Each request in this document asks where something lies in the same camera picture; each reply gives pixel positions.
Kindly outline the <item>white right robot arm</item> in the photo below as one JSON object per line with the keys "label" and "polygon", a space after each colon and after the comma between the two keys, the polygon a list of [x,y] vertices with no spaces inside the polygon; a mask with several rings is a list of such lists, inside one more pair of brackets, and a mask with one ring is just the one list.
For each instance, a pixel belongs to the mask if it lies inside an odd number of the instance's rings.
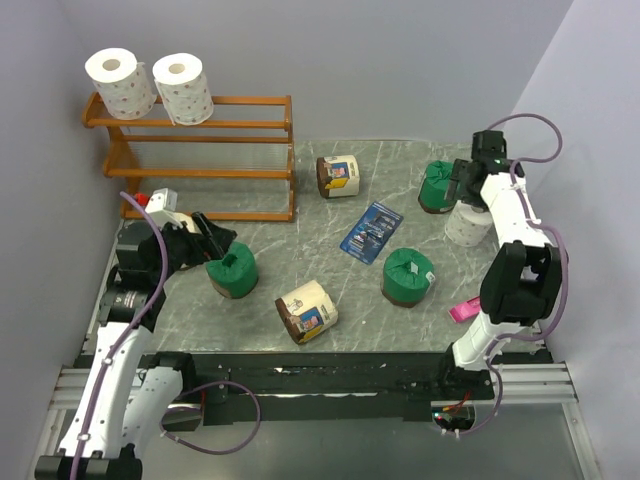
{"label": "white right robot arm", "polygon": [[565,263],[563,249],[553,245],[534,214],[524,170],[508,159],[502,132],[474,133],[471,158],[454,162],[446,197],[454,204],[448,236],[469,241],[493,227],[499,246],[480,286],[478,315],[440,362],[438,389],[456,399],[483,383],[507,341],[549,317]]}

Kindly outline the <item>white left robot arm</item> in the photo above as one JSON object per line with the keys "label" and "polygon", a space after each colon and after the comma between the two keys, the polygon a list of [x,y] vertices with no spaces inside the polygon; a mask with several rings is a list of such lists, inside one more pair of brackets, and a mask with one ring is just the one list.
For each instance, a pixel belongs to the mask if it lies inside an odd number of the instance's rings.
{"label": "white left robot arm", "polygon": [[183,267],[223,259],[236,237],[200,212],[176,223],[146,218],[120,229],[81,400],[57,452],[39,457],[36,478],[141,478],[154,425],[173,400],[188,401],[198,389],[192,356],[169,352],[154,357],[140,391],[131,392],[166,300],[164,283]]}

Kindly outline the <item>white dotted roll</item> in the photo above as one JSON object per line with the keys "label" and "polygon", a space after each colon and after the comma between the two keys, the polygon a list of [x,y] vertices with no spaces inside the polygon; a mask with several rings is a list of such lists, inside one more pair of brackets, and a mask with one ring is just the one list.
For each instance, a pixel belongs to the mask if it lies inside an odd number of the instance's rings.
{"label": "white dotted roll", "polygon": [[474,247],[487,235],[493,225],[489,211],[458,201],[445,225],[445,235],[462,247]]}
{"label": "white dotted roll", "polygon": [[198,57],[189,53],[164,56],[154,63],[152,74],[173,125],[195,126],[211,117],[214,102]]}
{"label": "white dotted roll", "polygon": [[85,71],[112,117],[136,120],[152,110],[156,95],[144,64],[129,50],[100,50],[86,60]]}

